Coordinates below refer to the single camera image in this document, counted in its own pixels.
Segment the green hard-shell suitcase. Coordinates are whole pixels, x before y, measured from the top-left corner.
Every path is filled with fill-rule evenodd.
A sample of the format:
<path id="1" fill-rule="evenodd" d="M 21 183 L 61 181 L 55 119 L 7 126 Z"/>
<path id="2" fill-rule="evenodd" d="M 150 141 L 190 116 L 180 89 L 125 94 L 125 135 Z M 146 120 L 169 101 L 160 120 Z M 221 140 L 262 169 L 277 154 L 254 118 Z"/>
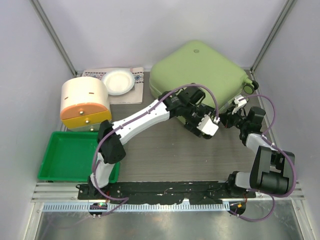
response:
<path id="1" fill-rule="evenodd" d="M 208 88 L 202 103 L 218 108 L 219 113 L 242 92 L 251 95 L 259 87 L 241 67 L 199 40 L 187 42 L 150 71 L 149 88 L 154 98 L 191 83 Z"/>

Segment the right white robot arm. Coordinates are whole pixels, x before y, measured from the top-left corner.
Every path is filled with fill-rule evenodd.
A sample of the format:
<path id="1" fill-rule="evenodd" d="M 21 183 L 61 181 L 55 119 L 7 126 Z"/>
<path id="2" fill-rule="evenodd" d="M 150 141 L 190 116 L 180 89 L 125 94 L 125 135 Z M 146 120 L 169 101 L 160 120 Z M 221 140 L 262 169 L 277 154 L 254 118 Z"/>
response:
<path id="1" fill-rule="evenodd" d="M 255 158 L 250 172 L 234 171 L 228 176 L 226 193 L 233 198 L 246 189 L 272 195 L 286 194 L 293 186 L 294 175 L 285 155 L 292 161 L 295 155 L 287 151 L 281 153 L 266 142 L 261 132 L 265 110 L 257 106 L 251 107 L 248 114 L 241 109 L 235 113 L 233 110 L 231 107 L 221 113 L 221 122 L 226 128 L 236 127 L 240 130 L 239 139 L 253 151 Z"/>

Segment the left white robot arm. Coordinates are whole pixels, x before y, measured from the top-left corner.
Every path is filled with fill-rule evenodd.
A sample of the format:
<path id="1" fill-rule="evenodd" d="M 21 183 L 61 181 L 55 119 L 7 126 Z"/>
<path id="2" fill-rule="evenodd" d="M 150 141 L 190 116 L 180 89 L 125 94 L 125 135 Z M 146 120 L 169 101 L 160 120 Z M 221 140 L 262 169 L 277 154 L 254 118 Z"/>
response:
<path id="1" fill-rule="evenodd" d="M 205 123 L 211 120 L 214 109 L 202 104 L 206 94 L 199 85 L 187 84 L 172 91 L 165 91 L 149 106 L 129 117 L 100 124 L 97 148 L 92 161 L 88 183 L 89 194 L 100 200 L 107 192 L 114 165 L 125 156 L 125 144 L 144 130 L 171 118 L 182 117 L 184 126 L 196 136 L 208 135 Z"/>

